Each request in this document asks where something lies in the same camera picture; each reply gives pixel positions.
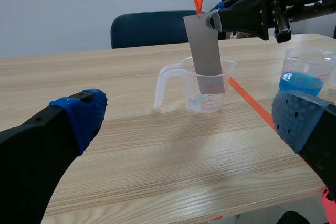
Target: measuring cup handle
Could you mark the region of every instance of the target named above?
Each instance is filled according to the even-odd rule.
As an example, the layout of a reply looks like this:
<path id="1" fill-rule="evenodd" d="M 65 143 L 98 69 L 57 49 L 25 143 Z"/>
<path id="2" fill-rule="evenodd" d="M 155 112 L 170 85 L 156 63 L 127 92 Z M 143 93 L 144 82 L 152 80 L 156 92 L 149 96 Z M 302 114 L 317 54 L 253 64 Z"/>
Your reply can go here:
<path id="1" fill-rule="evenodd" d="M 164 90 L 166 89 L 168 79 L 174 76 L 182 76 L 183 74 L 184 70 L 182 69 L 181 64 L 171 64 L 161 69 L 158 78 L 158 84 L 156 86 L 155 101 L 154 101 L 155 107 L 160 106 L 162 104 Z"/>

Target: cup with blue liquid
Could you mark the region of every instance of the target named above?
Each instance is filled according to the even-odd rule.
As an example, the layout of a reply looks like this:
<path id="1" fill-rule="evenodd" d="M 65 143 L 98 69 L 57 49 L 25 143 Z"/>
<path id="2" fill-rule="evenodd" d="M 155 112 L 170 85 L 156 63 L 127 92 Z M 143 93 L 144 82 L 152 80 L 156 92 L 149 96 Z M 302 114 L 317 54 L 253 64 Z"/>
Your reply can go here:
<path id="1" fill-rule="evenodd" d="M 317 96 L 336 63 L 336 51 L 289 48 L 279 83 L 281 91 L 298 90 Z"/>

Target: blue liquid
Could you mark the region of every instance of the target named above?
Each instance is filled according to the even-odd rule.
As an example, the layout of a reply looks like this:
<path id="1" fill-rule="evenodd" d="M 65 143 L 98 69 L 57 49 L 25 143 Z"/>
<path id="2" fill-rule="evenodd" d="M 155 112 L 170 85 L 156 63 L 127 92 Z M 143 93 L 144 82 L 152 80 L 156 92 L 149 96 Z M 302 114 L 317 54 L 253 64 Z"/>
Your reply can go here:
<path id="1" fill-rule="evenodd" d="M 317 96 L 323 87 L 323 82 L 307 73 L 287 72 L 281 76 L 280 90 L 298 90 Z"/>

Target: water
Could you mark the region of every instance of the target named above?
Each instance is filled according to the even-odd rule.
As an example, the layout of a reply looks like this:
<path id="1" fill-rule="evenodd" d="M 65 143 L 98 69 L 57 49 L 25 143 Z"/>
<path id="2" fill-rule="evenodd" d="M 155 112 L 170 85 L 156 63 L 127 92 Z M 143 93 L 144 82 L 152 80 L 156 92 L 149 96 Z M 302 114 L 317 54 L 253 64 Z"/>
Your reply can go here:
<path id="1" fill-rule="evenodd" d="M 194 95 L 188 100 L 188 107 L 198 113 L 212 113 L 222 108 L 224 94 L 208 97 L 207 95 Z"/>
<path id="2" fill-rule="evenodd" d="M 317 96 L 323 87 L 323 82 L 307 73 L 287 72 L 280 79 L 280 90 L 298 90 Z"/>

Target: floor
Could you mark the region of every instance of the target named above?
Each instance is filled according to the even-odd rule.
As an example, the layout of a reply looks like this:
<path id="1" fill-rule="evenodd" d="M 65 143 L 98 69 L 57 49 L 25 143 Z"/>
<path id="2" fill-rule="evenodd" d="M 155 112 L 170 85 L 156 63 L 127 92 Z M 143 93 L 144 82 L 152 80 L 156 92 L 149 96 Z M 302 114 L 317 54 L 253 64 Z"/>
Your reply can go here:
<path id="1" fill-rule="evenodd" d="M 303 215 L 310 224 L 327 223 L 321 197 L 293 201 L 253 212 L 241 214 L 238 221 L 236 217 L 227 217 L 222 220 L 210 221 L 208 224 L 276 224 L 286 211 L 295 211 Z"/>

